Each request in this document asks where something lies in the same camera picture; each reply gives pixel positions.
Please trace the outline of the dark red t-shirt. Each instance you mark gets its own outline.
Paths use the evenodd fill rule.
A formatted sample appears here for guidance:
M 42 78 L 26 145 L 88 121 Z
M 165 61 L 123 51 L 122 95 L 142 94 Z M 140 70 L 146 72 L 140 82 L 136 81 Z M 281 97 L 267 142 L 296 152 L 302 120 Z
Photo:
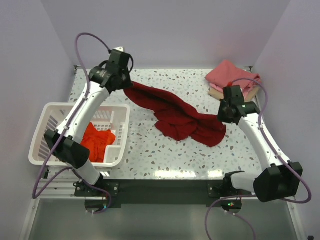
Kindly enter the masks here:
M 176 141 L 192 138 L 208 147 L 217 146 L 227 128 L 216 115 L 199 113 L 175 94 L 137 82 L 124 90 L 125 95 L 141 108 L 153 111 L 155 127 Z

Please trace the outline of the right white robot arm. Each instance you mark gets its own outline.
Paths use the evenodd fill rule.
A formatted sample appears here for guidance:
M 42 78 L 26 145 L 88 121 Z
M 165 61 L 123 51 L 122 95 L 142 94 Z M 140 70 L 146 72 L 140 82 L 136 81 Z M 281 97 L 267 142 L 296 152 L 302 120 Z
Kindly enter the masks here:
M 240 86 L 223 88 L 217 118 L 223 123 L 236 124 L 244 132 L 261 165 L 260 174 L 244 171 L 225 174 L 223 192 L 230 197 L 240 190 L 252 192 L 262 203 L 293 197 L 303 168 L 282 152 L 259 114 L 260 109 L 254 102 L 245 102 Z

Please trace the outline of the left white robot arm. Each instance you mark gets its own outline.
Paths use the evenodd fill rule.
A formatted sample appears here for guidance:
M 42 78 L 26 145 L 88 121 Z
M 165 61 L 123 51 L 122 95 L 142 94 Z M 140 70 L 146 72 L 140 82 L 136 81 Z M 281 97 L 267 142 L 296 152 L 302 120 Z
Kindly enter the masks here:
M 103 177 L 89 160 L 89 149 L 81 142 L 94 114 L 111 93 L 133 85 L 128 67 L 132 59 L 123 47 L 112 49 L 105 64 L 89 72 L 89 82 L 64 122 L 44 134 L 50 154 L 72 167 L 87 182 L 85 189 L 92 196 L 103 192 Z

